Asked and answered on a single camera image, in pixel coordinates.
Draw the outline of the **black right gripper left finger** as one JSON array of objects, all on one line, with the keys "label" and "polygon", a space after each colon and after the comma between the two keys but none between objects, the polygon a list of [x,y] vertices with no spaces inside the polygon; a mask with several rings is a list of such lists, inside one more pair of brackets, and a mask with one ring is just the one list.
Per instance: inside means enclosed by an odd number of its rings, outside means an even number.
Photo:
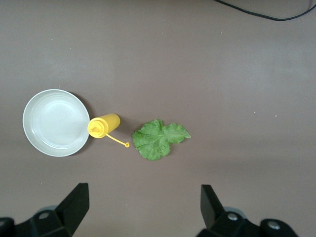
[{"label": "black right gripper left finger", "polygon": [[89,210],[89,187],[79,183],[58,206],[40,209],[31,218],[15,224],[1,217],[2,237],[72,237]]}]

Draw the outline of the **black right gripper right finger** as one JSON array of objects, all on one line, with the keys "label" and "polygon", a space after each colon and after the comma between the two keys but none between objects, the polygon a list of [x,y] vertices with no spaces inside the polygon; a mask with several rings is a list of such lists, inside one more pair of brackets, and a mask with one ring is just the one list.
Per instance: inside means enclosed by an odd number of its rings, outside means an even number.
[{"label": "black right gripper right finger", "polygon": [[296,237],[285,222],[264,219],[257,226],[234,210],[226,211],[211,185],[201,185],[200,210],[206,228],[198,237]]}]

